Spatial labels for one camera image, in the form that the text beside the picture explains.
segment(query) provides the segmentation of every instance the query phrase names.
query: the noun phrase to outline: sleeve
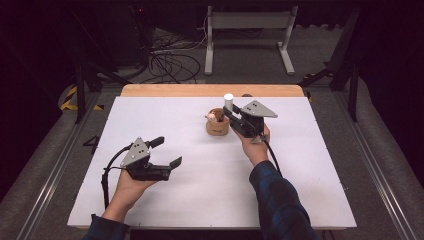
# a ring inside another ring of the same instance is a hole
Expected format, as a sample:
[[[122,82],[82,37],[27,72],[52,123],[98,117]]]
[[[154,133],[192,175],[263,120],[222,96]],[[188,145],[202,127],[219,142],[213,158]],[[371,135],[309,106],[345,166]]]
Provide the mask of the sleeve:
[[[91,215],[91,225],[82,240],[121,240],[125,239],[129,226]]]
[[[256,165],[249,181],[256,191],[265,240],[318,239],[296,189],[270,161]]]

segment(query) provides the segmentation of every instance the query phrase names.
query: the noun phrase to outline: table surface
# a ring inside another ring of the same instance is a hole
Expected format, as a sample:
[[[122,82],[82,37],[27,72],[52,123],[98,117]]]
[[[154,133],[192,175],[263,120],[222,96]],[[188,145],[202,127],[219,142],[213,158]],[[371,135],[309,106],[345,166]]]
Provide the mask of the table surface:
[[[248,182],[252,166],[239,139],[231,131],[216,137],[205,130],[205,114],[222,106],[223,94],[228,92],[236,96],[234,104],[240,107],[256,99],[279,115],[265,120],[273,133],[271,147],[283,175],[298,190],[312,227],[356,227],[302,89],[294,85],[207,84],[125,86],[112,107],[68,225],[88,227],[90,214],[102,214],[103,168],[122,147],[137,137],[146,141],[165,136],[165,143],[151,150],[150,162],[167,165],[182,156],[182,164],[168,182],[149,188],[128,213],[127,224],[134,229],[259,228],[256,195]],[[245,93],[258,97],[239,97]],[[124,155],[114,166],[119,166]],[[110,172],[110,196],[118,175],[118,170]]]

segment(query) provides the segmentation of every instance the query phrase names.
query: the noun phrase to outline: human hand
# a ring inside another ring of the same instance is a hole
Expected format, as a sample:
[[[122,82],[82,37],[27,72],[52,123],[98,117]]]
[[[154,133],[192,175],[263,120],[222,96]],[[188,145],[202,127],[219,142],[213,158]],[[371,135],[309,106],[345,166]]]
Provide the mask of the human hand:
[[[236,135],[241,140],[241,145],[243,147],[243,151],[246,156],[249,158],[250,162],[253,166],[256,166],[258,163],[268,160],[268,147],[265,143],[253,143],[253,138],[245,138],[239,132],[234,131]],[[267,141],[269,142],[271,139],[271,132],[269,128],[264,126],[264,134],[267,136]]]
[[[157,181],[133,180],[126,170],[121,170],[115,194],[102,217],[118,222],[124,222],[128,210],[143,195],[144,191]]]

